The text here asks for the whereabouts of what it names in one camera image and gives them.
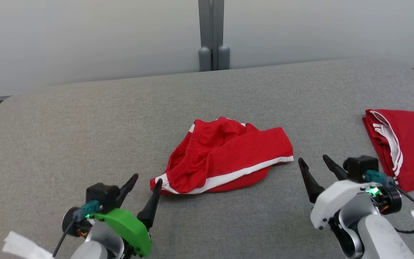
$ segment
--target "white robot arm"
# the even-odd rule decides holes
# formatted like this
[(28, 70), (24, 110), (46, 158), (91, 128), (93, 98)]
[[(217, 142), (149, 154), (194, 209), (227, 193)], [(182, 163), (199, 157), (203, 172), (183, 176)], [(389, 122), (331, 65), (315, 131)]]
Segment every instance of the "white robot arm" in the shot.
[(378, 161), (375, 168), (371, 163), (374, 158), (360, 157), (354, 165), (347, 166), (351, 170), (346, 172), (328, 156), (323, 158), (339, 179), (326, 190), (314, 180), (304, 160), (298, 161), (309, 200), (314, 203), (310, 216), (314, 227), (330, 228), (350, 259), (414, 258), (394, 227), (381, 216), (401, 209), (400, 193), (391, 186), (366, 182), (359, 174), (368, 169), (378, 170)]

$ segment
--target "white wall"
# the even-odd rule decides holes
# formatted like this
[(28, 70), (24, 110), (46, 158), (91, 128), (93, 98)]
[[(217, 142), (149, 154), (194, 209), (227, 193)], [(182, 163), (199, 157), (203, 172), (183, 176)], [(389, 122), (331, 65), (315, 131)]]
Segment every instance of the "white wall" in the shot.
[(0, 0), (0, 96), (199, 71), (197, 1)]
[(230, 67), (375, 56), (414, 67), (414, 0), (225, 0)]

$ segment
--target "red cloth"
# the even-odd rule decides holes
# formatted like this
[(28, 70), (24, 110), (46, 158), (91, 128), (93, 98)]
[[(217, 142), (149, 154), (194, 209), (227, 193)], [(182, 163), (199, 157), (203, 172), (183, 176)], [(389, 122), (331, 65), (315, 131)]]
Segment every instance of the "red cloth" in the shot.
[(194, 121), (169, 158), (163, 193), (199, 194), (251, 186), (265, 178), (272, 164), (293, 161), (293, 148), (282, 128), (259, 131), (225, 117)]
[(363, 123), (385, 174), (404, 191), (414, 190), (414, 112), (370, 109)]

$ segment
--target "gray table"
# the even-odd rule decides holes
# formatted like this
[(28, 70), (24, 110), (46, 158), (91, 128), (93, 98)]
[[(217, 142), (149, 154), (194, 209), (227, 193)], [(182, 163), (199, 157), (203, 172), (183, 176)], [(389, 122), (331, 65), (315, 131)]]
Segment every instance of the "gray table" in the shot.
[[(264, 130), (281, 126), (314, 177), (375, 156), (361, 118), (368, 108), (414, 110), (414, 71), (378, 59), (344, 59), (228, 71), (85, 82), (10, 97), (0, 105), (0, 251), (16, 231), (53, 251), (64, 213), (96, 183), (140, 174), (123, 208), (136, 213), (197, 118), (219, 116)], [(297, 162), (227, 193), (163, 196), (151, 258), (343, 258), (329, 230), (314, 229)], [(387, 216), (414, 228), (404, 201)], [(401, 234), (414, 253), (414, 235)], [(67, 237), (59, 258), (82, 242)], [(0, 252), (0, 258), (10, 258)]]

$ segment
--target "teal connector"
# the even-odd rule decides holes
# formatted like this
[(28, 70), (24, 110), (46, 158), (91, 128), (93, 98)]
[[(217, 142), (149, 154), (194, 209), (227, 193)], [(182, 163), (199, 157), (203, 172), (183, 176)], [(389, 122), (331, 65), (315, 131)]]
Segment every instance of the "teal connector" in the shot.
[(369, 182), (378, 182), (386, 187), (389, 187), (390, 182), (394, 182), (392, 177), (388, 177), (384, 173), (374, 170), (367, 170), (365, 172), (365, 180)]
[(81, 208), (73, 213), (73, 219), (76, 222), (83, 220), (87, 215), (96, 213), (100, 210), (100, 203), (98, 200), (91, 200), (82, 205)]

